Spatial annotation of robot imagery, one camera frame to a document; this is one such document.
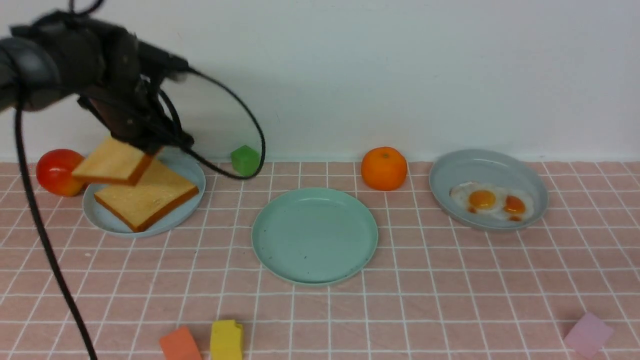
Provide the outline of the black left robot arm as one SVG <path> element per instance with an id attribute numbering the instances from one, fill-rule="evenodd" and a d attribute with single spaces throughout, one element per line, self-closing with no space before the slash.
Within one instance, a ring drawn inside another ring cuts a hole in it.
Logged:
<path id="1" fill-rule="evenodd" d="M 42 111 L 70 95 L 117 141 L 149 155 L 190 148 L 164 80 L 186 75 L 188 61 L 138 39 L 125 27 L 54 11 L 14 25 L 1 39 L 1 109 Z"/>

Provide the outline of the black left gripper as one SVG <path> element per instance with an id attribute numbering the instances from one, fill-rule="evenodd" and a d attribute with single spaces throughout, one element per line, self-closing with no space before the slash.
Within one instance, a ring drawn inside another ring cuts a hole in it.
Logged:
<path id="1" fill-rule="evenodd" d="M 91 112 L 110 135 L 155 156 L 164 147 L 192 148 L 194 137 L 173 128 L 160 104 L 160 85 L 142 75 L 108 75 L 78 92 L 78 104 Z"/>

